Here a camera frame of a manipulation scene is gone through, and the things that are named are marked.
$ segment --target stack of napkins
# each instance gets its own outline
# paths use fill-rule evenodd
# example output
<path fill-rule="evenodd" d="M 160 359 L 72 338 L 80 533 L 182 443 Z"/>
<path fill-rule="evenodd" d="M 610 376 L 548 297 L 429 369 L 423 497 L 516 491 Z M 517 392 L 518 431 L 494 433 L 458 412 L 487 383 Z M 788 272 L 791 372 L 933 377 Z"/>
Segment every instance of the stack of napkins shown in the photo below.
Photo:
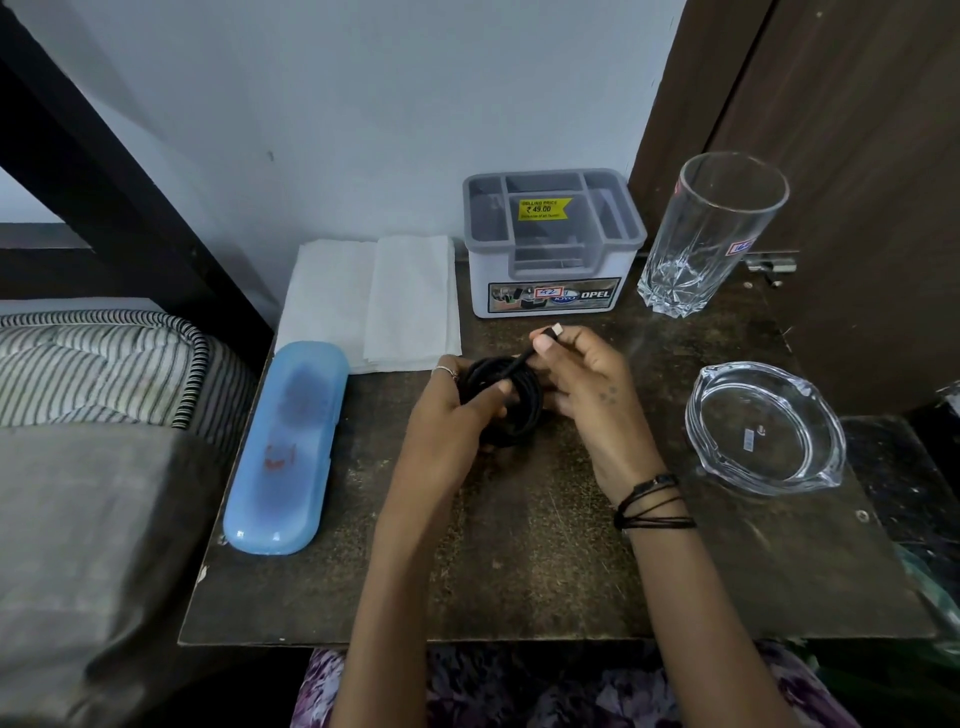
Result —
<path fill-rule="evenodd" d="M 442 354 L 460 354 L 450 238 L 301 245 L 275 351 L 292 341 L 336 344 L 351 374 L 432 369 Z"/>

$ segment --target gray bedsheet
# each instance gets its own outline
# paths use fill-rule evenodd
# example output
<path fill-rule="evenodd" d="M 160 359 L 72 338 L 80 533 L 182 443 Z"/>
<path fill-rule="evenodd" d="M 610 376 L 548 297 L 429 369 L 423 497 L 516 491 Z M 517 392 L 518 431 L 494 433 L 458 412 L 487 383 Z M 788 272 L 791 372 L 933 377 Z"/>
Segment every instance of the gray bedsheet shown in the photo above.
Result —
<path fill-rule="evenodd" d="M 0 428 L 0 724 L 114 725 L 211 670 L 177 632 L 221 463 L 170 427 Z"/>

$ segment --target ring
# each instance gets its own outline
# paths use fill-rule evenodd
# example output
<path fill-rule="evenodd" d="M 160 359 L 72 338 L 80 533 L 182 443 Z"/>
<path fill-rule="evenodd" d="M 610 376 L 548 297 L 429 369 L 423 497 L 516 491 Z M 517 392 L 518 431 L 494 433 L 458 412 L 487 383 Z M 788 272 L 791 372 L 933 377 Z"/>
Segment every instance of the ring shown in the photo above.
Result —
<path fill-rule="evenodd" d="M 452 376 L 454 382 L 456 382 L 457 379 L 460 378 L 460 376 L 457 375 L 456 372 L 454 372 L 454 371 L 453 371 L 452 369 L 450 369 L 449 367 L 445 367 L 443 364 L 438 364 L 437 366 L 435 366 L 435 367 L 433 368 L 433 371 L 436 372 L 438 369 L 443 369 L 443 370 L 444 370 L 445 372 L 447 372 L 450 376 Z"/>

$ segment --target bracelet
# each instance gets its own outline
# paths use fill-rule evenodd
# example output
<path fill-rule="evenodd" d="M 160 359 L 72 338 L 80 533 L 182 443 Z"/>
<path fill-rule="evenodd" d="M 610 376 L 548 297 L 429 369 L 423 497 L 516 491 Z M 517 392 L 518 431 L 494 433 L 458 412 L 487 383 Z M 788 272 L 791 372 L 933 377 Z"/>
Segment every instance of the bracelet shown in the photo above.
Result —
<path fill-rule="evenodd" d="M 645 511 L 640 511 L 634 516 L 627 516 L 627 509 L 640 500 L 642 497 L 650 496 L 653 493 L 665 491 L 668 488 L 676 488 L 680 481 L 672 473 L 658 475 L 652 480 L 640 483 L 634 486 L 631 493 L 623 499 L 616 513 L 613 514 L 613 527 L 618 531 L 625 528 L 696 528 L 697 523 L 689 516 L 648 516 L 651 511 L 655 511 L 662 505 L 672 503 L 675 500 L 683 499 L 683 496 L 673 496 L 667 500 L 650 506 Z"/>

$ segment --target price sticker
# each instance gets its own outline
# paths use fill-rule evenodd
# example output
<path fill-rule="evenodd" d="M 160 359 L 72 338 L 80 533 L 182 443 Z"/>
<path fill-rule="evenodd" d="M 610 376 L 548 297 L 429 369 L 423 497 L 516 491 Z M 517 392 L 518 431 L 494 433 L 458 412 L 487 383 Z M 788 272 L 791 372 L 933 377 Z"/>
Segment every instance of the price sticker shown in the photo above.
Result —
<path fill-rule="evenodd" d="M 566 220 L 565 208 L 572 197 L 549 200 L 520 200 L 517 220 Z"/>

